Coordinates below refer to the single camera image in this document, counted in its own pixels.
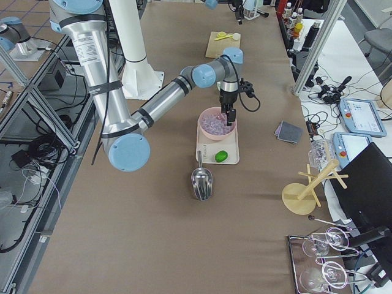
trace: metal scoop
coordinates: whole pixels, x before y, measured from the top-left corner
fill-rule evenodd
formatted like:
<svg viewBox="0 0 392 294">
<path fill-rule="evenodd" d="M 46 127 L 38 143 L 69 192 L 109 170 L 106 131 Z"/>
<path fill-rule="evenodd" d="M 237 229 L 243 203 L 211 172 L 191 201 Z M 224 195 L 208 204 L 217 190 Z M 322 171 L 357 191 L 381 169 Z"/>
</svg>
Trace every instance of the metal scoop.
<svg viewBox="0 0 392 294">
<path fill-rule="evenodd" d="M 200 150 L 197 151 L 197 158 L 198 168 L 193 171 L 190 180 L 196 197 L 205 201 L 209 199 L 213 191 L 213 174 L 207 168 L 202 167 L 202 152 Z"/>
</svg>

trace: small bottle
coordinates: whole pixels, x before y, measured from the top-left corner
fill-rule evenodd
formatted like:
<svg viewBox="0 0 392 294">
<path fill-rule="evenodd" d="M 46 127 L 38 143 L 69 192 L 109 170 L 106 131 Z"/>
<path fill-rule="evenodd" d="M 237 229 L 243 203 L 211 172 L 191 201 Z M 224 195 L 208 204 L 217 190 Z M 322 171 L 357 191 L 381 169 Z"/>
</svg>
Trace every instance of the small bottle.
<svg viewBox="0 0 392 294">
<path fill-rule="evenodd" d="M 302 19 L 304 18 L 304 13 L 302 8 L 298 8 L 298 13 L 296 14 L 296 24 L 297 23 L 302 23 Z"/>
<path fill-rule="evenodd" d="M 294 38 L 294 39 L 299 39 L 300 38 L 300 32 L 302 31 L 302 29 L 303 29 L 303 24 L 302 23 L 297 23 L 295 26 L 294 26 L 294 28 L 293 28 L 293 35 L 292 35 L 292 37 Z"/>
<path fill-rule="evenodd" d="M 282 16 L 285 23 L 292 16 L 292 11 L 293 11 L 292 4 L 289 2 L 289 3 L 287 3 L 287 6 L 284 9 L 283 16 Z"/>
<path fill-rule="evenodd" d="M 287 20 L 287 29 L 293 29 L 296 24 L 296 12 L 293 12 L 292 16 Z"/>
<path fill-rule="evenodd" d="M 305 50 L 307 49 L 308 50 L 308 49 L 310 49 L 312 47 L 313 42 L 316 39 L 317 34 L 319 33 L 320 24 L 321 24 L 321 22 L 316 20 L 314 22 L 314 24 L 311 26 L 311 28 L 309 29 L 308 34 L 306 35 L 304 45 L 302 46 L 303 49 L 305 49 Z"/>
</svg>

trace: brown table surface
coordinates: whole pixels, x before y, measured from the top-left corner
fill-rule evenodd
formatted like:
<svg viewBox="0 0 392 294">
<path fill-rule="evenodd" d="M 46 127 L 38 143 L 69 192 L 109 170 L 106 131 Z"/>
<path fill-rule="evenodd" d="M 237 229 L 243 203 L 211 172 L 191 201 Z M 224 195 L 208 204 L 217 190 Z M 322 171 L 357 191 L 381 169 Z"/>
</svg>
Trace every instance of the brown table surface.
<svg viewBox="0 0 392 294">
<path fill-rule="evenodd" d="M 293 293 L 287 235 L 321 227 L 285 208 L 281 191 L 305 171 L 310 144 L 276 140 L 285 120 L 306 130 L 279 26 L 268 18 L 239 26 L 227 5 L 148 3 L 141 25 L 149 63 L 165 81 L 183 67 L 208 62 L 211 31 L 239 32 L 243 77 L 262 108 L 239 102 L 237 165 L 207 165 L 213 197 L 193 198 L 198 115 L 219 105 L 216 87 L 195 89 L 145 135 L 151 158 L 141 170 L 115 170 L 97 131 L 43 257 L 30 293 Z M 244 98 L 249 107 L 255 103 Z M 139 102 L 130 102 L 135 110 Z M 314 211 L 329 219 L 326 202 Z"/>
</svg>

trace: robotic arm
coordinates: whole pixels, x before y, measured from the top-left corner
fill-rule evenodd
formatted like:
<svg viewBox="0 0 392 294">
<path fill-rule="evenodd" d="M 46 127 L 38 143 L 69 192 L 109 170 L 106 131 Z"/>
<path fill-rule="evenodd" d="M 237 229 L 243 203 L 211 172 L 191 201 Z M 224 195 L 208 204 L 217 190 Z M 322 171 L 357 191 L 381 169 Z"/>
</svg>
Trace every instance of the robotic arm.
<svg viewBox="0 0 392 294">
<path fill-rule="evenodd" d="M 243 0 L 230 0 L 230 4 L 234 7 L 235 19 L 241 25 L 244 19 L 244 6 Z"/>
<path fill-rule="evenodd" d="M 37 51 L 37 46 L 31 39 L 21 20 L 17 17 L 5 17 L 0 19 L 0 45 L 11 51 L 18 48 L 22 55 L 31 55 Z"/>
<path fill-rule="evenodd" d="M 72 39 L 90 95 L 104 124 L 104 150 L 118 170 L 132 172 L 147 163 L 150 147 L 143 136 L 144 131 L 196 86 L 207 88 L 222 81 L 222 112 L 226 113 L 228 124 L 235 120 L 233 103 L 239 91 L 238 77 L 243 63 L 240 49 L 227 48 L 223 57 L 200 66 L 186 67 L 131 115 L 114 62 L 108 55 L 102 1 L 49 0 L 49 3 L 52 28 Z"/>
</svg>

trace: tray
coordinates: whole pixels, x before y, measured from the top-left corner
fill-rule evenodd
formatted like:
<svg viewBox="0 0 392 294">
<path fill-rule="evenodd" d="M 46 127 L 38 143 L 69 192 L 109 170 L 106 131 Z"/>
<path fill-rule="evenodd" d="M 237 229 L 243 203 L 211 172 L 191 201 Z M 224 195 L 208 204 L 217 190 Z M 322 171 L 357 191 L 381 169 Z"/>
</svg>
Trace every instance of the tray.
<svg viewBox="0 0 392 294">
<path fill-rule="evenodd" d="M 202 161 L 204 164 L 237 164 L 239 162 L 239 148 L 238 148 L 238 123 L 235 131 L 222 141 L 214 141 L 206 136 L 200 130 L 199 125 L 197 126 L 197 140 L 196 140 L 196 160 L 197 150 L 202 152 Z M 215 161 L 215 154 L 221 150 L 225 150 L 228 153 L 228 157 L 223 162 Z"/>
<path fill-rule="evenodd" d="M 302 243 L 306 239 L 305 236 L 288 236 L 287 241 L 288 241 L 288 249 L 290 251 L 290 261 L 292 265 L 292 270 L 293 270 L 293 278 L 294 278 L 294 287 L 295 287 L 295 292 L 296 294 L 310 294 L 308 293 L 300 284 L 300 275 L 303 270 L 306 268 L 320 268 L 321 266 L 316 264 L 315 259 L 312 257 L 308 257 L 302 250 Z M 337 254 L 337 251 L 334 251 L 331 249 L 330 254 Z M 343 264 L 343 261 L 341 258 L 339 259 L 333 259 L 335 262 L 338 262 L 339 264 Z M 328 287 L 329 291 L 332 291 L 334 293 L 339 293 L 339 294 L 349 294 L 351 293 L 351 289 L 349 286 L 346 286 L 343 289 L 335 289 Z"/>
</svg>

